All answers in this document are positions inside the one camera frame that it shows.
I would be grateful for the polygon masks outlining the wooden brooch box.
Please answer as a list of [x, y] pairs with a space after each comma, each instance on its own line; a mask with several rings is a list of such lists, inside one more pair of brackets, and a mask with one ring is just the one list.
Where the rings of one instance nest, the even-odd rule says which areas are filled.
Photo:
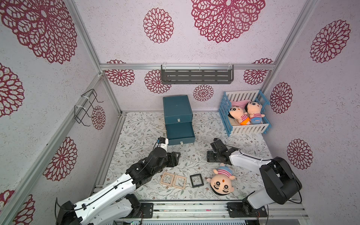
[[185, 189], [186, 181], [187, 181], [186, 177], [175, 175], [172, 186], [179, 189]]
[[175, 175], [172, 173], [168, 173], [168, 172], [164, 172], [160, 183], [162, 185], [167, 185], [167, 186], [172, 186], [173, 185], [173, 181], [174, 181]]

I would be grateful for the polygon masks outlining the small black brooch box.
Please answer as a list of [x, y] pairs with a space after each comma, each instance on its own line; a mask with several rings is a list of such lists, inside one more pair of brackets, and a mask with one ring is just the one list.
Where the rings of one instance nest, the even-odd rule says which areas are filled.
[[200, 173], [191, 175], [190, 181], [192, 188], [202, 187], [204, 185], [204, 181]]
[[221, 160], [217, 158], [217, 154], [213, 151], [207, 151], [206, 158], [209, 163], [221, 163]]

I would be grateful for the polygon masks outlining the teal drawer cabinet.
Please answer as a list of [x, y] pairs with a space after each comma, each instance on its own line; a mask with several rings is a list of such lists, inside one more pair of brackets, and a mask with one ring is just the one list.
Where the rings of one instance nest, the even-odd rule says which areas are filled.
[[169, 145], [194, 143], [193, 112], [188, 96], [163, 97], [163, 107]]

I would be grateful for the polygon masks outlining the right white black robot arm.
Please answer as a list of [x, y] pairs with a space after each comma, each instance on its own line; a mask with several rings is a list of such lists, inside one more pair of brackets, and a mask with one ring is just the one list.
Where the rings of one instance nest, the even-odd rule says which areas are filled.
[[242, 200], [242, 211], [246, 214], [272, 203], [285, 204], [302, 189], [300, 180], [281, 157], [267, 159], [251, 156], [239, 148], [225, 145], [219, 138], [214, 138], [211, 147], [212, 150], [207, 152], [207, 161], [219, 162], [220, 166], [213, 170], [214, 176], [207, 182], [216, 195], [226, 196], [235, 190], [232, 182], [236, 177], [230, 166], [260, 173], [264, 187]]

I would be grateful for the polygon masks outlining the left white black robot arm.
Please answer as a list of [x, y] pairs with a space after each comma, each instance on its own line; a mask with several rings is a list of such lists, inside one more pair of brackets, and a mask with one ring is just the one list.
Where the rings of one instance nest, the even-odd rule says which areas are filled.
[[180, 156], [179, 152], [167, 152], [166, 147], [156, 147], [147, 157], [134, 163], [113, 183], [92, 196], [76, 203], [57, 203], [56, 224], [105, 225], [118, 218], [138, 215], [141, 203], [134, 194], [136, 189], [151, 181], [164, 168], [177, 166]]

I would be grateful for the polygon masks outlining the plush doll striped hat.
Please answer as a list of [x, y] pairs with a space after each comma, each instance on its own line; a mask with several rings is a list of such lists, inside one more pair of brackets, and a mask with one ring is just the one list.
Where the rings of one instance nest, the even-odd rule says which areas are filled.
[[216, 195], [226, 196], [234, 192], [235, 188], [232, 185], [232, 181], [236, 177], [229, 167], [221, 163], [218, 169], [213, 169], [213, 173], [215, 175], [212, 178], [206, 179], [206, 181], [210, 184], [211, 189]]

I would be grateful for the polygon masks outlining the plush doll orange pants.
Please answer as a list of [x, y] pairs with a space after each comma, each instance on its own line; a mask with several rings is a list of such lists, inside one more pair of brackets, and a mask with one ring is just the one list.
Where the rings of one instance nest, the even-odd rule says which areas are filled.
[[232, 119], [235, 119], [240, 125], [250, 125], [250, 118], [248, 117], [247, 112], [242, 108], [234, 106], [231, 107], [228, 116]]

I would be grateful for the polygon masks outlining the blue white toy crib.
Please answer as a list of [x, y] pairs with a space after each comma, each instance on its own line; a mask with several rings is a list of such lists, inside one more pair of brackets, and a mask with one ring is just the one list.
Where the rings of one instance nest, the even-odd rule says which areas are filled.
[[228, 136], [231, 135], [244, 135], [244, 134], [265, 134], [272, 128], [269, 120], [263, 117], [263, 123], [241, 125], [236, 119], [228, 116], [232, 106], [237, 102], [245, 103], [245, 101], [255, 101], [262, 105], [261, 113], [265, 113], [265, 107], [270, 104], [269, 100], [260, 90], [253, 91], [226, 91], [224, 92], [220, 107], [219, 114]]

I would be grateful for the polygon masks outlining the pink crib blanket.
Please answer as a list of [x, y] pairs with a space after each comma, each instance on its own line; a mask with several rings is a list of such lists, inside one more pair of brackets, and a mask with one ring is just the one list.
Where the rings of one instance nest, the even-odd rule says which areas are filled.
[[249, 99], [240, 100], [240, 101], [231, 101], [231, 107], [239, 107], [245, 109], [245, 106], [251, 102]]

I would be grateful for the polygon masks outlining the plush doll blue pants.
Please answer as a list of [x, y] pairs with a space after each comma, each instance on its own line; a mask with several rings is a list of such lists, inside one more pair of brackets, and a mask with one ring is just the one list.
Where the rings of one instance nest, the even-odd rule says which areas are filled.
[[245, 105], [245, 110], [252, 124], [263, 124], [264, 114], [261, 113], [262, 105], [258, 102], [249, 102]]

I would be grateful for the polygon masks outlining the aluminium front rail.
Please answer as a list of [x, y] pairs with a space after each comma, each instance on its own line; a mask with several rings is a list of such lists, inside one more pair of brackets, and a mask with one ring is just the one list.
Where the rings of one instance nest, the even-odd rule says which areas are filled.
[[[285, 203], [270, 204], [264, 206], [268, 217], [240, 217], [231, 218], [227, 211], [228, 202], [241, 201], [140, 201], [140, 203], [153, 203], [154, 211], [152, 218], [144, 220], [254, 220], [266, 222], [270, 220], [306, 220], [308, 214], [301, 204]], [[142, 219], [138, 215], [133, 217], [122, 217], [116, 220]]]

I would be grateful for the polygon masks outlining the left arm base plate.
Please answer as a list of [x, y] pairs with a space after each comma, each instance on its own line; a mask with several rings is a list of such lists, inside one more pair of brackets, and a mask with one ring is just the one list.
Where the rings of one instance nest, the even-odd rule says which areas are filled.
[[141, 203], [140, 210], [139, 210], [139, 218], [152, 218], [154, 211], [154, 204], [153, 203]]

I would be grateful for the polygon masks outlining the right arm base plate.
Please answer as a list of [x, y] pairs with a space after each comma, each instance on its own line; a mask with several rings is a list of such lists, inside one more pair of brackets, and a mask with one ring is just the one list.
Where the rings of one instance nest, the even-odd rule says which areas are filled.
[[268, 217], [265, 207], [252, 208], [248, 203], [228, 202], [227, 211], [231, 218], [266, 218]]

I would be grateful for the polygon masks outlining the grey wall shelf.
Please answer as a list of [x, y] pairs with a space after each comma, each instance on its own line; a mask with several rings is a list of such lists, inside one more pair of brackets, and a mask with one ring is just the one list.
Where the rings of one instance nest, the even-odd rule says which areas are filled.
[[226, 69], [167, 69], [161, 65], [162, 84], [231, 84], [234, 66]]

